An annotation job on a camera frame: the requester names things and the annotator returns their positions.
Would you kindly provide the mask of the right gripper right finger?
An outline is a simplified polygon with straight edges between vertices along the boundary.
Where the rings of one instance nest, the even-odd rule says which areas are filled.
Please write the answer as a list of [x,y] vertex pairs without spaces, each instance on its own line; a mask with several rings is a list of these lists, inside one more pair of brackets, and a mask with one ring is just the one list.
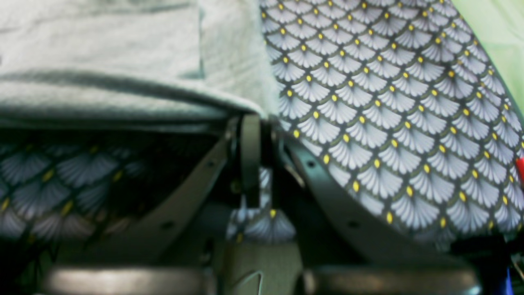
[[295,295],[479,295],[475,269],[399,233],[335,181],[277,123],[270,125],[278,205],[296,229]]

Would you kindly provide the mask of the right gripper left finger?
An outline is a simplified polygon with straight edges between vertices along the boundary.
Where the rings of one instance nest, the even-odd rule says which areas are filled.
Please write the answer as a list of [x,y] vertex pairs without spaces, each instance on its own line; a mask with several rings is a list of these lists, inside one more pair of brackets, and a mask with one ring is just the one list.
[[231,205],[260,203],[262,120],[232,119],[187,179],[126,232],[55,265],[45,295],[219,295],[215,240]]

